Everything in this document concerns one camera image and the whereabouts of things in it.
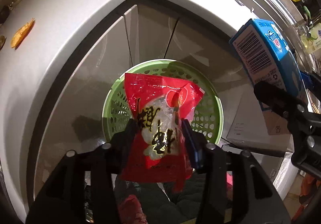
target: blue box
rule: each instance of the blue box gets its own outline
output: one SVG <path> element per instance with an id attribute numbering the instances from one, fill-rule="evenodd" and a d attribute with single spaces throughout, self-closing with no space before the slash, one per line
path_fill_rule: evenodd
<path id="1" fill-rule="evenodd" d="M 252 84 L 264 80 L 308 102 L 303 80 L 288 44 L 272 21 L 250 19 L 230 40 Z M 287 121 L 260 103 L 270 135 L 289 133 Z"/>

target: candy bag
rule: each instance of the candy bag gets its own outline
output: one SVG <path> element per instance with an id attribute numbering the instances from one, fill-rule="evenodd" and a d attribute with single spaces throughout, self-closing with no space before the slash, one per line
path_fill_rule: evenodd
<path id="1" fill-rule="evenodd" d="M 176 182 L 174 190 L 182 190 L 193 169 L 181 120 L 193 120 L 204 91 L 188 80 L 126 73 L 125 92 L 140 131 L 122 178 L 135 182 Z"/>

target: screw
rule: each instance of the screw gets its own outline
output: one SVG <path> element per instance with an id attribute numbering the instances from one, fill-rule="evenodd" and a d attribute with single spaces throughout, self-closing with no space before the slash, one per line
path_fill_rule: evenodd
<path id="1" fill-rule="evenodd" d="M 288 118 L 288 111 L 285 111 L 285 112 L 283 113 L 283 117 L 284 117 L 285 119 Z"/>
<path id="2" fill-rule="evenodd" d="M 76 152 L 74 150 L 67 151 L 66 156 L 67 157 L 73 157 L 76 155 Z"/>
<path id="3" fill-rule="evenodd" d="M 109 142 L 105 142 L 103 145 L 102 145 L 102 148 L 104 150 L 108 150 L 109 148 L 111 147 L 111 144 Z"/>
<path id="4" fill-rule="evenodd" d="M 209 142 L 209 143 L 207 143 L 206 144 L 206 148 L 208 148 L 209 150 L 214 150 L 215 149 L 215 144 L 214 143 L 211 143 L 211 142 Z"/>
<path id="5" fill-rule="evenodd" d="M 245 158 L 250 158 L 251 157 L 251 153 L 248 150 L 243 150 L 241 151 L 241 154 L 245 157 Z"/>
<path id="6" fill-rule="evenodd" d="M 301 104 L 298 104 L 298 105 L 297 105 L 297 109 L 298 109 L 300 112 L 304 112 L 304 107 L 303 107 Z"/>
<path id="7" fill-rule="evenodd" d="M 315 145 L 314 138 L 312 136 L 309 136 L 307 139 L 307 143 L 311 148 L 313 148 Z"/>

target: green basket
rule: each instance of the green basket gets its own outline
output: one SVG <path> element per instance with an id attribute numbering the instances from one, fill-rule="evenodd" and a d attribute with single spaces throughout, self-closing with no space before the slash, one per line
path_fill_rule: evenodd
<path id="1" fill-rule="evenodd" d="M 126 73 L 163 75 L 196 83 L 205 94 L 195 108 L 192 129 L 203 133 L 208 142 L 218 144 L 223 130 L 223 108 L 213 85 L 202 73 L 190 65 L 169 59 L 147 61 L 132 67 Z M 112 85 L 105 100 L 102 127 L 107 141 L 115 133 L 123 131 L 132 116 L 126 99 L 124 79 L 125 73 Z"/>

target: barcode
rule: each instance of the barcode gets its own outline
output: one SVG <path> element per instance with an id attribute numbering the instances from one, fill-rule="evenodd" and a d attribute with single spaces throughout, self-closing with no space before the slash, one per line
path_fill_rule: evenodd
<path id="1" fill-rule="evenodd" d="M 236 47 L 239 55 L 244 59 L 248 71 L 253 75 L 272 64 L 267 54 L 268 50 L 253 31 L 250 31 Z"/>

